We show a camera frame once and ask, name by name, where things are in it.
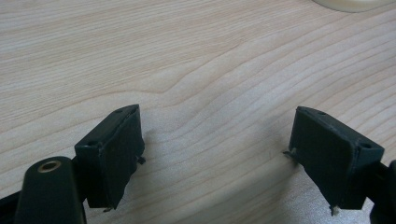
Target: beige object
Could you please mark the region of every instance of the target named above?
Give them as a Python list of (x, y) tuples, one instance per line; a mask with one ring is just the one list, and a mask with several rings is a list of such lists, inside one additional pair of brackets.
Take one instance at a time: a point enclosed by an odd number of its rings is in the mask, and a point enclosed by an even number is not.
[(362, 12), (382, 7), (396, 0), (314, 0), (315, 2), (338, 11)]
[(147, 163), (89, 224), (370, 223), (329, 205), (286, 150), (297, 105), (396, 159), (396, 4), (37, 0), (0, 6), (0, 197), (35, 161), (139, 103)]

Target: black plastic bracket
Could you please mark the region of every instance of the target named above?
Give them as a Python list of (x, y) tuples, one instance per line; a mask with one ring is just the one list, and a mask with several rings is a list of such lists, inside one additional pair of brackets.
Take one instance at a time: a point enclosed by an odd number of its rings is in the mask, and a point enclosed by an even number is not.
[(117, 208), (125, 186), (143, 164), (139, 105), (108, 115), (76, 145), (76, 157), (39, 161), (21, 192), (0, 200), (0, 223), (86, 223), (82, 203)]
[(341, 121), (299, 106), (285, 154), (304, 167), (331, 209), (361, 209), (369, 197), (378, 214), (396, 220), (396, 189), (389, 187), (396, 163), (382, 164), (384, 148)]

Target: round hole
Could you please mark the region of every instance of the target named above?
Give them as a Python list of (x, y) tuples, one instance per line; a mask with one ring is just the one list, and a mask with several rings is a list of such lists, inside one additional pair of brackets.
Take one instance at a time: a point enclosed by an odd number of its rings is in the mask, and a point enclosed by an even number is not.
[(47, 162), (41, 164), (38, 167), (37, 171), (39, 173), (48, 173), (48, 172), (58, 169), (61, 166), (61, 164), (62, 163), (60, 161), (47, 161)]
[(367, 143), (360, 143), (360, 146), (365, 148), (371, 148), (371, 145)]

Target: metal ring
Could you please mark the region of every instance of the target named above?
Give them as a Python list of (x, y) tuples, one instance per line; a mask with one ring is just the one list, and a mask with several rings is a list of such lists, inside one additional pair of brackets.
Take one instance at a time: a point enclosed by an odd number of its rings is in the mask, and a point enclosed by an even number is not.
[(39, 173), (48, 173), (48, 172), (58, 169), (61, 166), (61, 164), (62, 163), (60, 161), (47, 161), (47, 162), (41, 164), (38, 167), (37, 171)]

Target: textured plastic surface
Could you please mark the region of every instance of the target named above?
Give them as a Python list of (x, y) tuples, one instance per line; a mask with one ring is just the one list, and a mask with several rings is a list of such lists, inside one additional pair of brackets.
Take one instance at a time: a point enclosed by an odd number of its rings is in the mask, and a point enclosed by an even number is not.
[(363, 12), (382, 7), (396, 0), (314, 0), (318, 4), (338, 11)]
[[(38, 172), (39, 167), (48, 161), (58, 161), (60, 166), (50, 172)], [(15, 224), (26, 223), (85, 223), (70, 159), (48, 158), (37, 162), (26, 171)]]
[(139, 105), (112, 112), (75, 150), (78, 182), (89, 206), (117, 208), (144, 151)]
[(297, 108), (290, 155), (332, 207), (361, 209), (366, 177), (383, 153), (384, 148), (337, 119), (312, 108)]
[(0, 200), (0, 223), (12, 224), (14, 223), (15, 212), (17, 211), (18, 200), (20, 192), (8, 195), (6, 198)]
[(374, 189), (375, 206), (370, 214), (371, 223), (387, 224), (396, 223), (396, 161), (389, 168), (385, 165), (382, 174), (377, 173), (379, 181), (370, 187)]

